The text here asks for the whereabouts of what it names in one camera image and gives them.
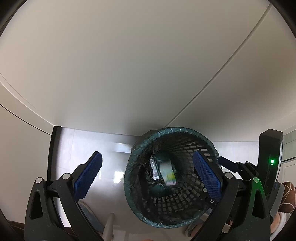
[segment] blue gripper pad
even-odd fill
[[[73,176],[73,198],[77,202],[79,199],[85,198],[91,184],[102,167],[103,158],[100,152],[95,152],[90,159],[79,165]]]
[[[194,152],[192,160],[194,167],[200,179],[204,183],[210,197],[219,202],[222,196],[221,182],[216,177],[204,157],[198,151]]]

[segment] floor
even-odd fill
[[[189,241],[184,236],[186,227],[158,229],[141,222],[131,211],[123,190],[123,175],[137,137],[104,134],[60,128],[54,144],[52,179],[85,163],[94,151],[103,156],[103,165],[84,202],[93,210],[102,224],[110,212],[115,214],[114,241]],[[61,205],[59,211],[64,226],[70,226]]]

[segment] mesh trash can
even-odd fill
[[[127,202],[141,221],[158,228],[177,228],[208,210],[198,198],[204,184],[194,174],[192,156],[196,150],[218,164],[219,155],[212,142],[189,128],[149,131],[134,144],[123,185]],[[151,157],[158,167],[154,176]],[[168,159],[176,179],[174,185],[166,185],[159,172],[159,164]]]

